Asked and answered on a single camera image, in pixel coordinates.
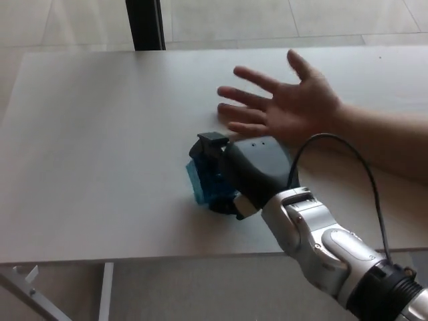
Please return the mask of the robot right black hand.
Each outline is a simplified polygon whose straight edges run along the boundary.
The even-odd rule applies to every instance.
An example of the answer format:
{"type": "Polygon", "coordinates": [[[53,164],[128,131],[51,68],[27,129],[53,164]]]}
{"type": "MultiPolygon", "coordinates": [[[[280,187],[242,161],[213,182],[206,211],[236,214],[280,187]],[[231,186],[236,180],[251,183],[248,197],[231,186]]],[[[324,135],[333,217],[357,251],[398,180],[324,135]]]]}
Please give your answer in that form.
{"type": "Polygon", "coordinates": [[[275,195],[300,187],[295,173],[288,183],[293,158],[271,136],[232,141],[219,132],[197,135],[186,170],[196,203],[222,215],[247,217],[235,204],[241,195],[256,211],[275,195]]]}

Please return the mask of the person's right hand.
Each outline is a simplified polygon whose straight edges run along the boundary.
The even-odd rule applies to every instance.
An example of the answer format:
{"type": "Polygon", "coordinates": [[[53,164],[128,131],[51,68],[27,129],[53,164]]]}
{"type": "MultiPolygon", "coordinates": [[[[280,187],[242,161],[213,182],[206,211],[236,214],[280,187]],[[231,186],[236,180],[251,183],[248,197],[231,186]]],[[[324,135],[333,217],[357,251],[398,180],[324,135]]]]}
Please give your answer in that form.
{"type": "Polygon", "coordinates": [[[343,103],[326,78],[302,56],[290,49],[287,61],[300,82],[289,84],[244,66],[233,73],[271,94],[265,98],[220,86],[217,94],[237,104],[220,103],[217,112],[226,127],[240,137],[272,136],[297,146],[314,134],[332,132],[343,103]]]}

